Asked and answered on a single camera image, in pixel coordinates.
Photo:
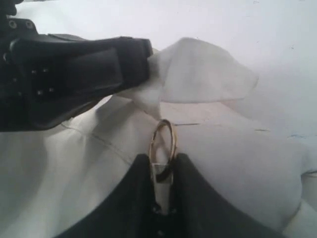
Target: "wrinkled cloth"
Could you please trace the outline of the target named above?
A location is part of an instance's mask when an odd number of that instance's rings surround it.
[[[82,219],[147,153],[160,118],[176,124],[179,152],[235,207],[288,237],[316,237],[314,193],[305,200],[301,180],[317,171],[316,154],[219,103],[247,96],[257,77],[188,38],[149,64],[148,82],[52,130],[0,134],[0,237],[50,238]]]

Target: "metal ring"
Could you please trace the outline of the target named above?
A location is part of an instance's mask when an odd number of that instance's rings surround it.
[[[168,120],[166,119],[162,119],[154,133],[151,139],[151,144],[150,144],[150,149],[149,149],[149,159],[150,159],[150,163],[154,163],[153,162],[153,146],[154,146],[154,142],[155,142],[155,138],[157,136],[157,133],[164,127],[167,126],[169,131],[170,131],[170,135],[171,135],[171,150],[170,150],[170,156],[168,158],[167,164],[169,165],[171,163],[172,160],[174,160],[176,158],[176,150],[177,150],[177,135],[175,132],[175,126]]]

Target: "white cloth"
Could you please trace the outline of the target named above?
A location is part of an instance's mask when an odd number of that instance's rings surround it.
[[[149,62],[153,77],[125,98],[113,96],[50,131],[0,134],[0,237],[50,238],[83,218],[148,151],[161,117],[178,124],[179,151],[233,205],[272,229],[286,227],[289,237],[315,237],[316,226],[300,232],[316,216],[311,206],[300,208],[301,175],[317,170],[304,146],[220,103],[160,104],[242,98],[256,77],[223,49],[192,39]]]

